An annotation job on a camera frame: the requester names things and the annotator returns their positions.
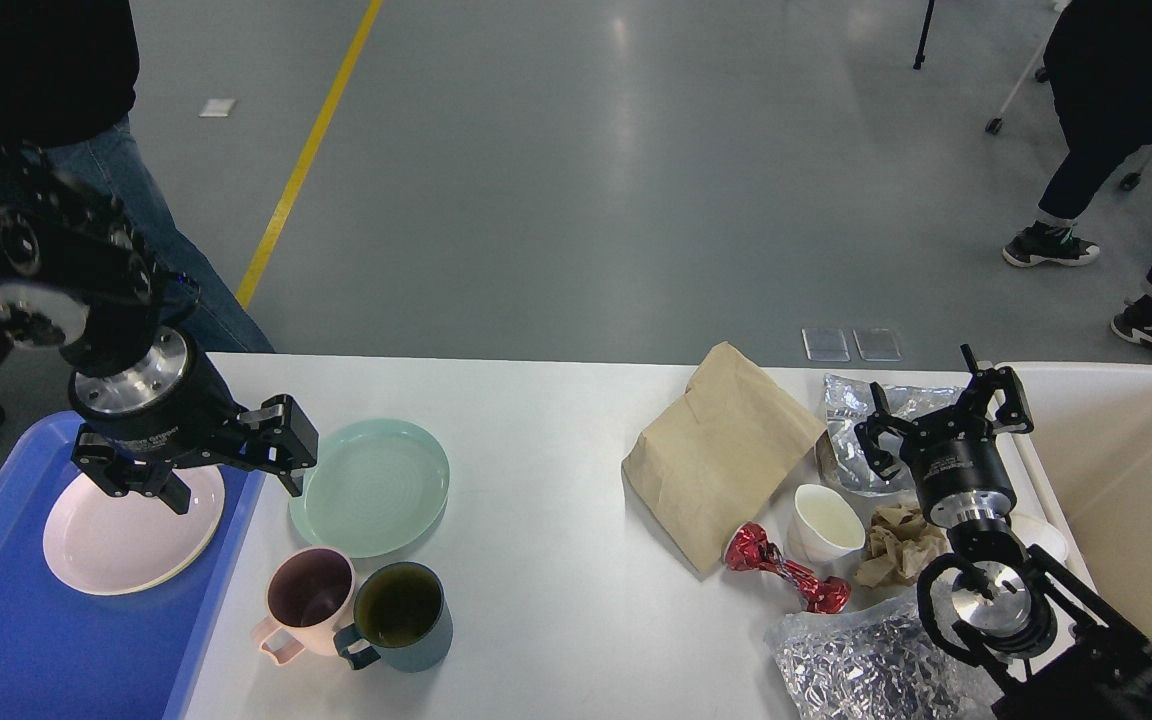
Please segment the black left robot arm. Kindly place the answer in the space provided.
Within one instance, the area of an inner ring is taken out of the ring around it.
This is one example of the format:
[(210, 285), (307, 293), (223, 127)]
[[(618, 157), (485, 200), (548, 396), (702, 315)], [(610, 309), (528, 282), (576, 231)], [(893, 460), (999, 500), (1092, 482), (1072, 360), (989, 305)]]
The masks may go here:
[(0, 366), (15, 347), (54, 347), (81, 418), (70, 458), (108, 497), (184, 514), (187, 469), (265, 471), (306, 491), (319, 434), (289, 395), (238, 406), (184, 320), (202, 304), (122, 202), (0, 136)]

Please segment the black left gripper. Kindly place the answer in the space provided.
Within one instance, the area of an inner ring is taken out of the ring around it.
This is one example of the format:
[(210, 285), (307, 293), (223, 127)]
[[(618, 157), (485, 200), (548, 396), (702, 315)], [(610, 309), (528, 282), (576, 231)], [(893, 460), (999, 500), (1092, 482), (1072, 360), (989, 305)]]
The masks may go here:
[(296, 397), (244, 409), (194, 338), (169, 325), (157, 328), (146, 355), (124, 372), (73, 372), (68, 395), (88, 424), (70, 452), (81, 473), (106, 497), (157, 498), (175, 515), (189, 511), (191, 488), (169, 462), (132, 457), (179, 458), (206, 445), (207, 457), (273, 475), (293, 498), (303, 495), (319, 458), (320, 434)]

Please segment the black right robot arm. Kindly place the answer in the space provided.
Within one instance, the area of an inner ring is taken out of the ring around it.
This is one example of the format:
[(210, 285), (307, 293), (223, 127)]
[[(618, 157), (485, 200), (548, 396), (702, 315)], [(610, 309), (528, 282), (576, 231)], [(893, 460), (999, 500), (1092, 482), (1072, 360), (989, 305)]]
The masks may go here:
[(946, 535), (948, 552), (916, 579), (925, 632), (986, 670), (996, 719), (1152, 719), (1152, 639), (1011, 529), (1018, 497), (996, 437), (1034, 429), (1020, 376), (980, 366), (968, 344), (961, 354), (970, 379), (950, 406), (901, 418), (872, 382), (873, 411), (855, 429), (869, 469), (908, 469), (923, 518)]

